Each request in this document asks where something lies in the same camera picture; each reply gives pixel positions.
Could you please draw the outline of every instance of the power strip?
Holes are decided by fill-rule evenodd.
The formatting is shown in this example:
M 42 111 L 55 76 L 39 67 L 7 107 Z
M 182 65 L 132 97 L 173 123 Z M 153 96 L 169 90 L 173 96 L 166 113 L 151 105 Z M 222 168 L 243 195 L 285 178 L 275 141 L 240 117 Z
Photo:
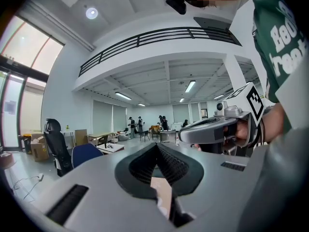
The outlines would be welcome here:
M 44 174 L 40 173 L 40 174 L 39 174 L 39 178 L 38 178 L 38 181 L 42 181 L 42 179 L 43 179 L 43 176 L 44 176 Z

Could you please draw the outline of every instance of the trash bin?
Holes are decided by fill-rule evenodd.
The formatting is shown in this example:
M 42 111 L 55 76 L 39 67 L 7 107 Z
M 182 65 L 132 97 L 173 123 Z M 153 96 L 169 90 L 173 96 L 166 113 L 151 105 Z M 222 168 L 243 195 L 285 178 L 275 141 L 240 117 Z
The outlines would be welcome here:
M 24 145 L 25 145 L 26 153 L 32 154 L 32 151 L 31 151 L 31 134 L 24 134 L 23 139 L 24 139 Z

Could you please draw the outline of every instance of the green t-shirt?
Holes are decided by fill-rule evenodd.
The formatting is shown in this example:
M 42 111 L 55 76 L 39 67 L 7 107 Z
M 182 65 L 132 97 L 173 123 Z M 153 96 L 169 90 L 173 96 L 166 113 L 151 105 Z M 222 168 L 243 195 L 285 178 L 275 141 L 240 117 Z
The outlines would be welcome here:
M 256 50 L 267 72 L 266 98 L 278 103 L 275 92 L 297 68 L 308 51 L 294 14 L 284 0 L 253 0 Z M 290 129 L 285 119 L 284 131 Z

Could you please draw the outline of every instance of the forearm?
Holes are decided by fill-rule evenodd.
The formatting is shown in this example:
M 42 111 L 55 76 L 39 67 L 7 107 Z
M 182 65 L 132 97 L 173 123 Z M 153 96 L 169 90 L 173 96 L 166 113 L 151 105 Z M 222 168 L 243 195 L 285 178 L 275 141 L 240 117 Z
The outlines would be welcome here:
M 263 116 L 265 142 L 271 142 L 283 133 L 283 118 L 284 110 L 280 103 L 277 103 L 268 114 Z

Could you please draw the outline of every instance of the black metal railing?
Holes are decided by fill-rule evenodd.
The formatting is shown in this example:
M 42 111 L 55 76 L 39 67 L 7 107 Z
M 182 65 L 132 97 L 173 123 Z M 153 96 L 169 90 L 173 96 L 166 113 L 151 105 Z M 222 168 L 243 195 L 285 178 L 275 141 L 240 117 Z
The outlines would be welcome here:
M 104 49 L 81 66 L 79 76 L 81 76 L 97 64 L 122 52 L 128 51 L 136 47 L 141 47 L 146 44 L 176 39 L 209 39 L 241 45 L 229 30 L 224 29 L 210 27 L 179 27 L 158 29 L 135 35 Z

